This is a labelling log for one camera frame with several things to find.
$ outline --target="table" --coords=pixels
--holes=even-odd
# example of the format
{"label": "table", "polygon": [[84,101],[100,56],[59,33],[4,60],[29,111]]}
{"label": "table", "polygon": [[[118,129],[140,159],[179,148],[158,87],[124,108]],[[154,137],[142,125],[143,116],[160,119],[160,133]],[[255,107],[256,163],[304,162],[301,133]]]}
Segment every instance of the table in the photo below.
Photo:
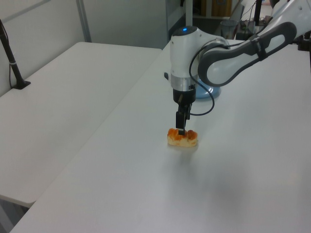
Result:
{"label": "table", "polygon": [[12,233],[310,232],[309,54],[289,45],[243,71],[187,122],[199,144],[183,149],[166,141],[169,49]]}
{"label": "table", "polygon": [[0,198],[30,207],[161,50],[78,43],[0,98]]}

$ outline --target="robotic arm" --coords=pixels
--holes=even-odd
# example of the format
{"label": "robotic arm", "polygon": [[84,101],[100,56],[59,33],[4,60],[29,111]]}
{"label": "robotic arm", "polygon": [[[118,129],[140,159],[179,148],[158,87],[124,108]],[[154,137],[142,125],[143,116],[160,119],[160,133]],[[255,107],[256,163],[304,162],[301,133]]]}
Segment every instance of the robotic arm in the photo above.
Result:
{"label": "robotic arm", "polygon": [[176,128],[185,133],[195,101],[196,82],[191,74],[210,86],[223,86],[253,64],[290,44],[296,37],[311,30],[311,0],[282,0],[272,14],[272,20],[258,35],[230,49],[228,42],[219,36],[187,26],[174,32],[171,39],[171,86],[173,99],[178,103]]}

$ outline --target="food item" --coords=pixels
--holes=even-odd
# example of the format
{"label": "food item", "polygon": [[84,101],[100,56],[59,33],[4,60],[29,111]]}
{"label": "food item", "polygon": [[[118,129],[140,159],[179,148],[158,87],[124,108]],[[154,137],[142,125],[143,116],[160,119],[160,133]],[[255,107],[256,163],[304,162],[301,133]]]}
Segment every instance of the food item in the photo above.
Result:
{"label": "food item", "polygon": [[167,142],[173,146],[194,147],[197,141],[198,134],[193,130],[185,131],[185,135],[179,135],[178,129],[169,129],[167,134]]}

